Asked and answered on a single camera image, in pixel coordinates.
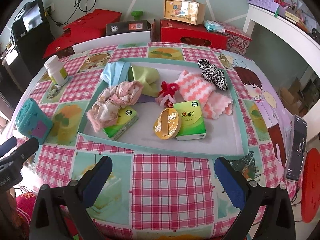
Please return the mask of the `cardboard boxes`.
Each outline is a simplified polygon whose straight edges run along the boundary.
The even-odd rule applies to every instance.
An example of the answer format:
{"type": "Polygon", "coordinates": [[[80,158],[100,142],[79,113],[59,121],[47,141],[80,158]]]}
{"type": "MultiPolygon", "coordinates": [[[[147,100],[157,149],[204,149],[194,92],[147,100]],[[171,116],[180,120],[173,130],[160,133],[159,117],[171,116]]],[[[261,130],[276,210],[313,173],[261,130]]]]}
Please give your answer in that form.
{"type": "Polygon", "coordinates": [[[303,117],[319,100],[319,76],[313,72],[300,80],[296,78],[289,89],[281,87],[278,95],[292,115],[303,117]]]}

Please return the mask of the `black white leopard scrunchie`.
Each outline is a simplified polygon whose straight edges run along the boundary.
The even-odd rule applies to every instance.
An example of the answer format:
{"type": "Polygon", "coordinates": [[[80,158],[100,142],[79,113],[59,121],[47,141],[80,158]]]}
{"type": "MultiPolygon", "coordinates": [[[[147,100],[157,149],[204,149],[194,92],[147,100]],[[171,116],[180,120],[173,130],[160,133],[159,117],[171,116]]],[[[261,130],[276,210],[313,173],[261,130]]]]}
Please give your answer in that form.
{"type": "Polygon", "coordinates": [[[222,91],[227,91],[228,86],[224,72],[211,64],[207,59],[200,59],[198,61],[198,67],[202,70],[203,78],[209,83],[222,91]]]}

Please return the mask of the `pink white striped towel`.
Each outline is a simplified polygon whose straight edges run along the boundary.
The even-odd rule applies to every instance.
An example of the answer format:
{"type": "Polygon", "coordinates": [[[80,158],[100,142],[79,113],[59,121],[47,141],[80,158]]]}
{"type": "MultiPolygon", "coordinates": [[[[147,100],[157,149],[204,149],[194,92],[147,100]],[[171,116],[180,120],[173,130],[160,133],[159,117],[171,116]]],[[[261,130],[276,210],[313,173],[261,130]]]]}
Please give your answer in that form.
{"type": "Polygon", "coordinates": [[[179,93],[185,101],[199,101],[205,118],[216,120],[223,114],[232,115],[233,100],[217,91],[200,73],[183,70],[175,83],[179,85],[179,93]]]}

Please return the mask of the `red white patterned box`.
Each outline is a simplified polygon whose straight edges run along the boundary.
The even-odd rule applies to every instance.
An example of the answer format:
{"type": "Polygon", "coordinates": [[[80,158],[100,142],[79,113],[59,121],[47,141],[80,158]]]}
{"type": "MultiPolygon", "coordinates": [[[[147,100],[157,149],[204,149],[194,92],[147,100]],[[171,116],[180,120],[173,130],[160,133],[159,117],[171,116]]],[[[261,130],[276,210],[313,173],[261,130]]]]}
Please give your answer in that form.
{"type": "Polygon", "coordinates": [[[245,55],[252,38],[242,30],[229,23],[218,22],[225,30],[224,35],[227,37],[227,51],[245,55]]]}

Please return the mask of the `green tissue pack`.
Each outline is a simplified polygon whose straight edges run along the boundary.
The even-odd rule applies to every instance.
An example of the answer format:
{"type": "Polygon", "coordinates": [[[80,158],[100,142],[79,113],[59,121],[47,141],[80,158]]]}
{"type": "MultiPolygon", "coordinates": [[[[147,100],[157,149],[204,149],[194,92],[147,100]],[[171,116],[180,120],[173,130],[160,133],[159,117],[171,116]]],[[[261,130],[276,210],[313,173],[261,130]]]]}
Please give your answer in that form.
{"type": "Polygon", "coordinates": [[[138,120],[138,113],[130,106],[118,112],[117,122],[113,126],[104,128],[103,131],[110,140],[118,140],[138,120]]]}
{"type": "Polygon", "coordinates": [[[179,141],[203,139],[206,137],[206,126],[199,100],[174,104],[181,120],[181,127],[176,135],[179,141]]]}

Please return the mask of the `light blue face mask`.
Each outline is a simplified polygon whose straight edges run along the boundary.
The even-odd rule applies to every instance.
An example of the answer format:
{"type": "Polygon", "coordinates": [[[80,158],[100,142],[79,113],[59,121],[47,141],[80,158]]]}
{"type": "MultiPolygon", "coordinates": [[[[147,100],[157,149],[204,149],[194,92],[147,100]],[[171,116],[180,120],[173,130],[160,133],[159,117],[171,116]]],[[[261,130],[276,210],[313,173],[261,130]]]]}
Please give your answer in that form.
{"type": "Polygon", "coordinates": [[[129,80],[128,73],[130,67],[129,62],[110,62],[105,66],[100,74],[100,78],[106,82],[109,87],[118,85],[129,80]]]}

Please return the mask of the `black carton box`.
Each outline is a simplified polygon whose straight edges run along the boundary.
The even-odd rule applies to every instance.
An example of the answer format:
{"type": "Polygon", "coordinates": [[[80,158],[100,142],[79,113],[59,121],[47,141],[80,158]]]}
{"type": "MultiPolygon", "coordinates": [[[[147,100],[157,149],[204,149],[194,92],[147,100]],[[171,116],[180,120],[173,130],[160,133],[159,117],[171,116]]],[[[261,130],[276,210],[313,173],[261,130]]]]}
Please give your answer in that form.
{"type": "Polygon", "coordinates": [[[114,22],[106,25],[106,36],[140,31],[150,31],[152,24],[146,20],[114,22]]]}

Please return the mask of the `red round stool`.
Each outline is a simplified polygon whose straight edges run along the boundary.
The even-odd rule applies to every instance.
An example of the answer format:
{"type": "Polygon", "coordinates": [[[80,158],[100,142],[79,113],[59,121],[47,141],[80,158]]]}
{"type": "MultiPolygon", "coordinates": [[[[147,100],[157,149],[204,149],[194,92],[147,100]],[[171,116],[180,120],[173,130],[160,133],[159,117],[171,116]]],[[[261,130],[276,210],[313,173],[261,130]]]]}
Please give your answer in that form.
{"type": "Polygon", "coordinates": [[[302,221],[310,223],[319,208],[319,151],[312,148],[306,155],[302,183],[302,221]]]}

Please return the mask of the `monitor screen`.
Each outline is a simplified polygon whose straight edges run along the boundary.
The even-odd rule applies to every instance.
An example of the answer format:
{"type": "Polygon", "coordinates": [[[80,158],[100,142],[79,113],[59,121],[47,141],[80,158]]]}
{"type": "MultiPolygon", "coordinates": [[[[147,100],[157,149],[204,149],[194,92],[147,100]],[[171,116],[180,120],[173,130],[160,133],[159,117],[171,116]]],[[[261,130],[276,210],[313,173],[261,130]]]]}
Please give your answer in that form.
{"type": "Polygon", "coordinates": [[[44,12],[43,0],[33,0],[25,3],[14,18],[11,26],[11,35],[14,43],[44,22],[47,22],[47,19],[44,12]]]}

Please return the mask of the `purple wipes packet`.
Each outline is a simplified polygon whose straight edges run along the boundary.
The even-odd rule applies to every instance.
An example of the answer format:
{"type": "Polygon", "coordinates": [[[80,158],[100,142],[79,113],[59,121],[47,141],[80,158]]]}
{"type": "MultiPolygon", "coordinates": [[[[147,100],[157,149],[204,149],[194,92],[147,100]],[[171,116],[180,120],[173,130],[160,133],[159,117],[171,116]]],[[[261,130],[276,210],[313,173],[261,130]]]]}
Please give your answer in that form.
{"type": "Polygon", "coordinates": [[[142,94],[139,99],[137,100],[137,103],[154,103],[156,102],[156,98],[148,95],[142,94]]]}

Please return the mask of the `yellow round pouch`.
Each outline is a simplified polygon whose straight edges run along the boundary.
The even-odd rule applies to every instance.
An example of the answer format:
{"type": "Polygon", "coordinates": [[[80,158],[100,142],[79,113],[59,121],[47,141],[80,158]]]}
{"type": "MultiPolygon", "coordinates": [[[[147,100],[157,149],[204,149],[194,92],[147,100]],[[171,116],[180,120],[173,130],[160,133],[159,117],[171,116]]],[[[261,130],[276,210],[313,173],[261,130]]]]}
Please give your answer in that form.
{"type": "Polygon", "coordinates": [[[155,135],[162,140],[176,137],[181,128],[181,119],[174,108],[166,108],[158,116],[153,125],[155,135]]]}

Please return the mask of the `pale pink cloth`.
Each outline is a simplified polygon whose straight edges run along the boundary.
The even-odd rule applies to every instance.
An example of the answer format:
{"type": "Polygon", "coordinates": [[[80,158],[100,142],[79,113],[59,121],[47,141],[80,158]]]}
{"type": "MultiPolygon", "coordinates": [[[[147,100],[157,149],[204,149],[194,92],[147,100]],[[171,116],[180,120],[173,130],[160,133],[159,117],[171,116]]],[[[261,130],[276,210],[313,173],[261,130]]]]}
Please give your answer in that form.
{"type": "Polygon", "coordinates": [[[104,89],[86,113],[95,133],[115,125],[119,110],[134,105],[142,90],[143,85],[139,81],[124,81],[104,89]]]}

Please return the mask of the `light green cloth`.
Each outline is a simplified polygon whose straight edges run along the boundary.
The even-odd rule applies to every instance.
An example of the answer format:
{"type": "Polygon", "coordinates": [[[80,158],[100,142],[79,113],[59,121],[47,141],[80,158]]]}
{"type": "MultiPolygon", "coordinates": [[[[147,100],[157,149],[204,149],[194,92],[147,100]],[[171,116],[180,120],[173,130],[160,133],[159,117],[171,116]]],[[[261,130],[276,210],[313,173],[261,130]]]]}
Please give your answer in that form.
{"type": "Polygon", "coordinates": [[[160,78],[158,70],[151,67],[131,65],[128,71],[129,81],[138,81],[143,86],[142,94],[156,98],[159,93],[157,81],[160,78]]]}

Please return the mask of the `black cabinet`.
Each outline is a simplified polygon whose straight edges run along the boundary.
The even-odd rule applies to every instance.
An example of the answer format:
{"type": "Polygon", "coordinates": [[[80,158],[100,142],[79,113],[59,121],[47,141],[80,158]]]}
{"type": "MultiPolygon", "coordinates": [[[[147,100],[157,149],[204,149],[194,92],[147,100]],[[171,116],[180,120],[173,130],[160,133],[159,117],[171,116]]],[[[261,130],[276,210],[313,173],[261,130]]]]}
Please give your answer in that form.
{"type": "Polygon", "coordinates": [[[43,67],[46,61],[43,56],[53,40],[49,23],[42,23],[20,38],[2,61],[21,92],[43,67]]]}

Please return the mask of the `blue wet wipes pack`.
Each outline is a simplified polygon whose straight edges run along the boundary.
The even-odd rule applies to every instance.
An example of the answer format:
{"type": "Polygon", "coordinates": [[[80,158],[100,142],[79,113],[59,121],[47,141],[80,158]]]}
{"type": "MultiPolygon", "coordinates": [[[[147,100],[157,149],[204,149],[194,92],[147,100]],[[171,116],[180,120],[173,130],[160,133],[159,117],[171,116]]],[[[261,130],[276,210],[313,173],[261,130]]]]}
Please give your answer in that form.
{"type": "Polygon", "coordinates": [[[225,33],[225,29],[222,24],[216,21],[204,20],[204,27],[207,31],[217,32],[217,33],[225,33]]]}

